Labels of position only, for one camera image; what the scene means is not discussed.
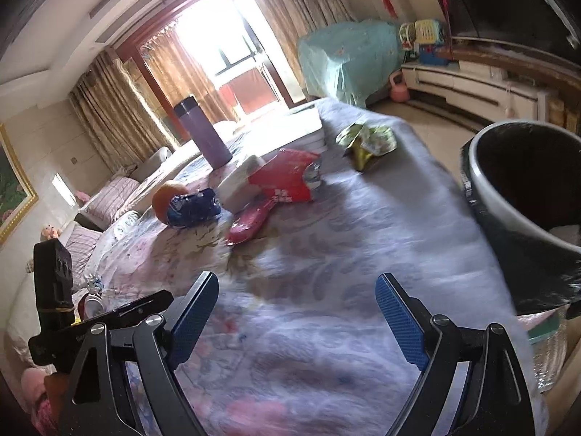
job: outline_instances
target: painting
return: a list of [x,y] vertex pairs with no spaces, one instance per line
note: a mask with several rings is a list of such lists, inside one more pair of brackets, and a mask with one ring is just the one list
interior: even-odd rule
[[2,124],[0,124],[0,141],[0,246],[2,246],[16,225],[38,201],[38,195],[18,162]]

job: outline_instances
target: blue snack package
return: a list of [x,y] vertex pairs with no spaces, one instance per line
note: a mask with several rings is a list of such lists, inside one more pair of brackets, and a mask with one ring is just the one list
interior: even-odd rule
[[174,196],[167,209],[167,224],[175,228],[191,228],[215,218],[221,211],[216,193],[206,188],[192,195]]

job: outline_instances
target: purple tumbler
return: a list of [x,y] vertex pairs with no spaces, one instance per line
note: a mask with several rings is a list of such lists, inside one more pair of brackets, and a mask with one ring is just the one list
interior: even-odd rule
[[180,101],[174,111],[212,169],[219,169],[230,161],[232,153],[193,96]]

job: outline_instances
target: tile floor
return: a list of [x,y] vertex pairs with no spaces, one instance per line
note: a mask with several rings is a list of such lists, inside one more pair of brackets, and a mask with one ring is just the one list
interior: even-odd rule
[[472,131],[440,116],[393,101],[381,101],[370,109],[373,112],[398,116],[410,123],[432,155],[461,183],[460,149],[474,137]]

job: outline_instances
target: red snack package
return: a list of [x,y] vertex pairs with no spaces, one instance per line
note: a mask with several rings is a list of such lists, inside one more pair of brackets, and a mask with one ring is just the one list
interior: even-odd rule
[[248,205],[240,217],[232,224],[226,236],[228,245],[233,246],[252,239],[266,221],[270,210],[276,204],[277,202],[274,198],[267,198]]
[[312,190],[321,184],[320,159],[312,152],[283,148],[249,176],[248,182],[278,203],[309,202]]

